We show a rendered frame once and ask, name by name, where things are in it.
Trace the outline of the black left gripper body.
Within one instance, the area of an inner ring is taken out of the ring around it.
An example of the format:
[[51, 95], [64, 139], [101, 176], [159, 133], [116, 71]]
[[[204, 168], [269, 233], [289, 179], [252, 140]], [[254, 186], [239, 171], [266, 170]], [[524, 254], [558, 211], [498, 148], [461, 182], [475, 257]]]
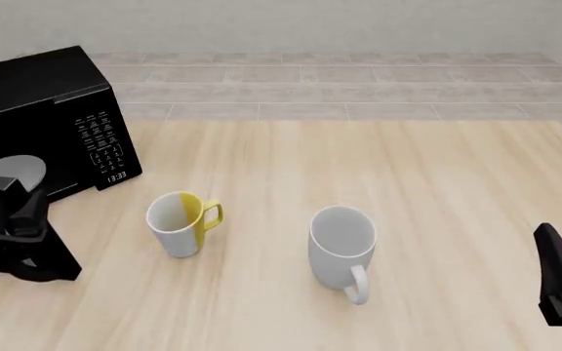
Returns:
[[26, 246], [41, 243], [46, 236], [46, 233], [32, 237], [0, 234], [0, 248], [9, 251], [10, 254], [15, 256], [30, 258], [30, 249]]

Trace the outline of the grey microwave turntable plate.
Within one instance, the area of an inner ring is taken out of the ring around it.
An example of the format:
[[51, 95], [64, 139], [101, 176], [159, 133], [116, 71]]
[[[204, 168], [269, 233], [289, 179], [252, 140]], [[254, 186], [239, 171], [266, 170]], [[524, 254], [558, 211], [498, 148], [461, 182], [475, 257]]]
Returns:
[[44, 161], [32, 155], [15, 155], [0, 159], [0, 177], [16, 178], [27, 192], [39, 186], [46, 172]]

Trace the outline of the black microwave door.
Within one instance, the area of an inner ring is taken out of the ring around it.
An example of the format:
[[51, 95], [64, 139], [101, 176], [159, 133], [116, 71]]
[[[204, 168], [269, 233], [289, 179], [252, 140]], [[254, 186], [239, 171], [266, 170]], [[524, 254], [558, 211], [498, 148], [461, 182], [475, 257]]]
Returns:
[[47, 234], [43, 242], [26, 246], [30, 249], [30, 258], [18, 257], [2, 249], [2, 271], [35, 283], [76, 280], [82, 271], [81, 265], [52, 227], [48, 216], [43, 233]]

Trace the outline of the black microwave oven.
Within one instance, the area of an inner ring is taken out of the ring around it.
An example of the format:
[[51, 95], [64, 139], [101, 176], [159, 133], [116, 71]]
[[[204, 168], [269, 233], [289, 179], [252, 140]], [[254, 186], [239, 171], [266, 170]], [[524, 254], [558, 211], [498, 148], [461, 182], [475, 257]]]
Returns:
[[80, 46], [0, 62], [6, 157], [16, 159], [9, 169], [44, 170], [38, 185], [51, 202], [142, 173], [115, 93]]

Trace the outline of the white and yellow mug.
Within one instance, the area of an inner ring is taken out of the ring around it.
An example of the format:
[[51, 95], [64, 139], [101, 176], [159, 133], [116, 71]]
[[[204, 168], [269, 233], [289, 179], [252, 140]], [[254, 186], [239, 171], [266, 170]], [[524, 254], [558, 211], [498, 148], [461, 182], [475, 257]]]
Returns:
[[203, 248], [206, 233], [223, 221], [223, 207], [190, 192], [171, 192], [150, 204], [145, 220], [166, 253], [183, 258]]

